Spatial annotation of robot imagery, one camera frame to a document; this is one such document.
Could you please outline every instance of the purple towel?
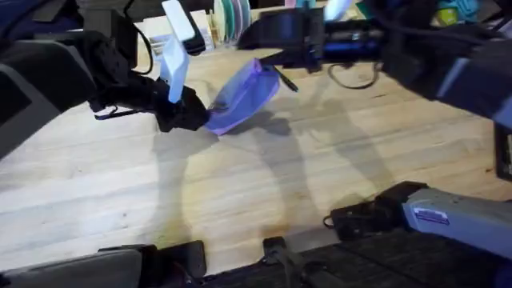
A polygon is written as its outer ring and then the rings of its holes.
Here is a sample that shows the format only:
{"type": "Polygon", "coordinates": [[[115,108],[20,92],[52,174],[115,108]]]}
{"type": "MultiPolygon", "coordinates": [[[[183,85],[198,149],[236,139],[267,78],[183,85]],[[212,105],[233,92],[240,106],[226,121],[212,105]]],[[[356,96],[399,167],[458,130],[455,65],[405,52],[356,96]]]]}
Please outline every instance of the purple towel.
{"type": "Polygon", "coordinates": [[[217,135],[224,134],[260,110],[278,89],[279,74],[252,59],[218,93],[205,127],[217,135]]]}

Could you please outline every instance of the wooden table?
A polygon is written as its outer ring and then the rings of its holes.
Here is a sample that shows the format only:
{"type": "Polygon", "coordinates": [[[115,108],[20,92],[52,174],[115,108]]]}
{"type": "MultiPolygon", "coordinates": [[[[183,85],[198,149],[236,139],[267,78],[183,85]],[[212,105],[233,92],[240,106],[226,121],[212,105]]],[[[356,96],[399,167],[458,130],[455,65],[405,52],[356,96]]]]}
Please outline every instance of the wooden table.
{"type": "MultiPolygon", "coordinates": [[[[192,58],[187,85],[209,103],[245,62],[270,53],[192,58]]],[[[494,176],[490,121],[428,102],[384,75],[369,89],[347,90],[325,71],[284,71],[299,93],[283,86],[219,138],[159,133],[150,114],[99,122],[87,105],[56,118],[0,161],[0,269],[201,239],[215,273],[260,259],[266,237],[320,227],[333,208],[403,180],[512,196],[494,176]]],[[[370,78],[370,64],[336,75],[356,85],[370,78]]]]}

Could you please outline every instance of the plate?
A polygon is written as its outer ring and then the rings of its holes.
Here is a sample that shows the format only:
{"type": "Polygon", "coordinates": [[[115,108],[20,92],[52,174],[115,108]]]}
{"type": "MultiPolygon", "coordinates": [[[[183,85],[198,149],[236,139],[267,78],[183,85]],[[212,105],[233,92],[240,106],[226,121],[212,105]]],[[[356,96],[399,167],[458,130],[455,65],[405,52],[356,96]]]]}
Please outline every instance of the plate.
{"type": "Polygon", "coordinates": [[[240,0],[231,0],[234,8],[234,37],[240,38],[243,28],[243,14],[242,8],[240,7],[240,0]]]}
{"type": "Polygon", "coordinates": [[[226,39],[226,16],[222,0],[214,1],[214,20],[217,27],[218,40],[224,42],[226,39]]]}
{"type": "Polygon", "coordinates": [[[224,4],[224,15],[226,16],[226,38],[234,37],[234,9],[231,0],[222,0],[224,4]]]}
{"type": "Polygon", "coordinates": [[[240,7],[242,8],[243,28],[242,32],[250,25],[250,4],[249,0],[240,0],[240,7]]]}

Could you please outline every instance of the cable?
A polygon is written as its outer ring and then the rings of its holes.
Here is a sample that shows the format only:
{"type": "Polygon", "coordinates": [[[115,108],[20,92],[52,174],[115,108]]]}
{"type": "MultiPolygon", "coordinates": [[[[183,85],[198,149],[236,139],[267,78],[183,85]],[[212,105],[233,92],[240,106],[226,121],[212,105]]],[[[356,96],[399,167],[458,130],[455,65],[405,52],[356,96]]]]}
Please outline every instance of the cable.
{"type": "Polygon", "coordinates": [[[131,17],[128,15],[128,9],[131,8],[132,4],[134,4],[135,0],[129,0],[125,7],[122,9],[126,19],[131,21],[131,17]]]}
{"type": "Polygon", "coordinates": [[[0,38],[7,39],[9,37],[10,32],[16,28],[16,26],[25,19],[26,16],[33,13],[37,9],[41,8],[43,5],[47,4],[51,0],[41,0],[40,2],[37,2],[33,4],[29,9],[22,12],[20,15],[18,15],[13,21],[11,21],[9,24],[7,24],[6,28],[2,31],[2,36],[0,38]]]}
{"type": "Polygon", "coordinates": [[[339,64],[333,64],[333,65],[329,66],[329,69],[327,69],[327,74],[329,75],[329,78],[331,78],[334,82],[336,82],[336,84],[340,85],[343,88],[352,89],[352,90],[363,90],[363,89],[373,86],[378,80],[378,63],[377,62],[375,62],[373,64],[374,76],[372,77],[370,82],[368,82],[367,84],[360,85],[360,86],[348,86],[348,85],[341,83],[336,78],[336,76],[334,76],[334,74],[333,74],[333,70],[336,66],[344,67],[344,64],[339,63],[339,64]]]}
{"type": "Polygon", "coordinates": [[[484,40],[480,40],[474,37],[460,35],[460,34],[453,34],[453,33],[447,33],[442,31],[431,31],[431,30],[424,30],[424,29],[416,29],[416,28],[409,28],[405,26],[401,26],[396,23],[392,23],[389,19],[387,19],[381,11],[379,11],[374,6],[374,0],[367,0],[366,3],[369,3],[370,5],[366,5],[369,12],[374,16],[377,21],[379,21],[385,28],[389,30],[394,30],[397,32],[401,32],[404,34],[411,34],[416,36],[425,36],[425,37],[443,37],[443,38],[450,38],[452,40],[458,40],[462,42],[468,42],[475,45],[483,45],[486,43],[484,40]]]}
{"type": "Polygon", "coordinates": [[[327,221],[328,219],[331,219],[331,220],[332,220],[332,217],[331,217],[330,215],[327,215],[327,216],[325,216],[325,217],[323,218],[323,220],[322,220],[323,225],[324,225],[327,229],[334,229],[334,225],[332,225],[332,224],[327,224],[327,222],[326,222],[326,221],[327,221]]]}
{"type": "Polygon", "coordinates": [[[133,20],[131,19],[130,15],[128,14],[128,9],[131,8],[131,6],[134,4],[135,0],[129,0],[128,3],[125,5],[125,7],[122,9],[122,12],[125,15],[125,18],[128,19],[130,22],[132,22],[132,25],[137,30],[137,33],[141,35],[142,40],[144,41],[144,45],[146,46],[146,50],[148,55],[150,56],[150,68],[145,72],[138,72],[134,71],[136,74],[139,75],[148,75],[153,70],[154,66],[154,59],[153,59],[153,53],[151,52],[151,43],[150,40],[147,39],[147,37],[144,35],[144,33],[135,25],[133,24],[133,20]]]}
{"type": "Polygon", "coordinates": [[[154,65],[153,52],[151,52],[151,43],[150,43],[150,40],[148,40],[147,37],[144,35],[144,33],[138,27],[136,27],[136,25],[134,25],[134,27],[137,30],[137,32],[141,35],[142,40],[144,41],[144,45],[146,46],[147,53],[150,56],[150,68],[148,68],[148,70],[145,72],[138,72],[138,71],[134,71],[134,72],[139,75],[148,75],[153,70],[153,65],[154,65]]]}

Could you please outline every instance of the sticker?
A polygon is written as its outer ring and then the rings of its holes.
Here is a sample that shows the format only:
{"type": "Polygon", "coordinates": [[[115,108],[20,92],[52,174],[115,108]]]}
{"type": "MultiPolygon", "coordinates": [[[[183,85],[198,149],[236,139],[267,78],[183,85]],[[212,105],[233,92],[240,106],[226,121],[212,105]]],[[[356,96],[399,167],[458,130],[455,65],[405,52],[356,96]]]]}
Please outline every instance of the sticker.
{"type": "Polygon", "coordinates": [[[413,208],[413,210],[414,216],[416,216],[418,220],[430,221],[444,225],[450,224],[450,221],[448,221],[448,215],[444,212],[425,208],[413,208]]]}

